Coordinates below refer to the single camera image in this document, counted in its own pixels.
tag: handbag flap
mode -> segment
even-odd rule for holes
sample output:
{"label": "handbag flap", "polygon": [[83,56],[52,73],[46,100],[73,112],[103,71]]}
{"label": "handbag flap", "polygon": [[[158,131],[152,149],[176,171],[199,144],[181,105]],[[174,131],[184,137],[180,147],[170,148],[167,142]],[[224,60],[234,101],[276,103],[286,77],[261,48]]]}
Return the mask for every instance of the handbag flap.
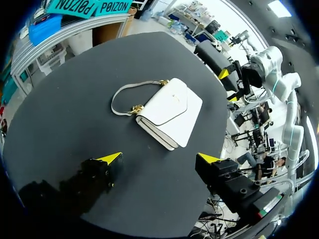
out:
{"label": "handbag flap", "polygon": [[162,125],[187,110],[187,85],[173,78],[163,86],[138,113],[154,125]]}

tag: ceiling light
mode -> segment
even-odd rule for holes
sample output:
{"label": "ceiling light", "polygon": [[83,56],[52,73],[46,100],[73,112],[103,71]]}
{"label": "ceiling light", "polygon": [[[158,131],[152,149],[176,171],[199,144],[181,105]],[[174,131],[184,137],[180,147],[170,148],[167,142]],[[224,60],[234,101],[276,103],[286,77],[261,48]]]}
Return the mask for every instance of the ceiling light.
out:
{"label": "ceiling light", "polygon": [[310,133],[310,138],[311,138],[311,141],[313,143],[314,158],[315,158],[315,170],[316,170],[317,167],[318,167],[318,161],[319,161],[318,160],[318,145],[317,145],[316,135],[315,135],[314,128],[313,128],[308,116],[307,116],[306,122],[307,122],[308,130],[309,130],[309,133]]}
{"label": "ceiling light", "polygon": [[291,16],[287,8],[279,1],[275,0],[268,4],[271,10],[277,15],[277,17],[289,17]]}

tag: gold chain hardware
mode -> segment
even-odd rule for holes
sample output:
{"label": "gold chain hardware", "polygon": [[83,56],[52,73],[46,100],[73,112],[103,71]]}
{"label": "gold chain hardware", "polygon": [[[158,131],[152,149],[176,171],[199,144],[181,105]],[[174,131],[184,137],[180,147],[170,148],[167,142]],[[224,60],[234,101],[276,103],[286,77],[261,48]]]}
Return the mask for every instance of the gold chain hardware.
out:
{"label": "gold chain hardware", "polygon": [[139,112],[142,111],[142,109],[144,109],[144,106],[142,105],[138,105],[138,106],[133,106],[132,107],[132,111],[130,111],[130,114],[138,114]]}
{"label": "gold chain hardware", "polygon": [[159,83],[160,83],[162,86],[166,85],[168,82],[169,82],[169,80],[161,80],[161,81],[159,81]]}

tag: black round table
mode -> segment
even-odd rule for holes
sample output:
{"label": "black round table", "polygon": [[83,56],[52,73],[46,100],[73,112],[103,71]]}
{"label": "black round table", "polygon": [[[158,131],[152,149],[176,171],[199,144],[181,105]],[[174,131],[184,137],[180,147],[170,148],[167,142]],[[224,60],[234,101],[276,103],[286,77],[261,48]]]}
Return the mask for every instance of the black round table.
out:
{"label": "black round table", "polygon": [[[135,122],[110,109],[123,85],[179,78],[203,100],[186,148],[166,150]],[[115,108],[144,104],[159,86],[124,90]],[[219,157],[226,131],[226,92],[183,45],[164,32],[109,41],[47,76],[16,112],[4,162],[19,191],[46,180],[58,189],[88,158],[124,155],[124,171],[82,219],[110,231],[143,237],[187,236],[209,195],[195,171],[198,152]]]}

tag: handbag strap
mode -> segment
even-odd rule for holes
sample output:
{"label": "handbag strap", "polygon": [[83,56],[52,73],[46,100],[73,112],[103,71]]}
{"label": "handbag strap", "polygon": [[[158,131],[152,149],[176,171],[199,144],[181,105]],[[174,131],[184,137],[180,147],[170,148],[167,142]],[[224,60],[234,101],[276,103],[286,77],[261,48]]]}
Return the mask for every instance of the handbag strap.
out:
{"label": "handbag strap", "polygon": [[137,84],[128,84],[125,86],[122,86],[121,88],[119,88],[118,91],[115,92],[115,94],[113,95],[112,101],[111,101],[111,110],[114,114],[118,115],[118,116],[131,116],[133,114],[137,114],[138,112],[140,112],[144,106],[142,105],[138,105],[138,106],[134,106],[132,107],[131,111],[127,111],[127,112],[118,112],[113,108],[113,101],[115,99],[115,97],[119,94],[119,92],[121,92],[122,90],[128,89],[128,88],[134,88],[134,87],[138,87],[138,86],[142,86],[142,85],[148,85],[148,84],[154,84],[154,85],[166,85],[169,82],[169,80],[163,80],[163,81],[145,81],[145,82],[141,82],[141,83],[137,83]]}

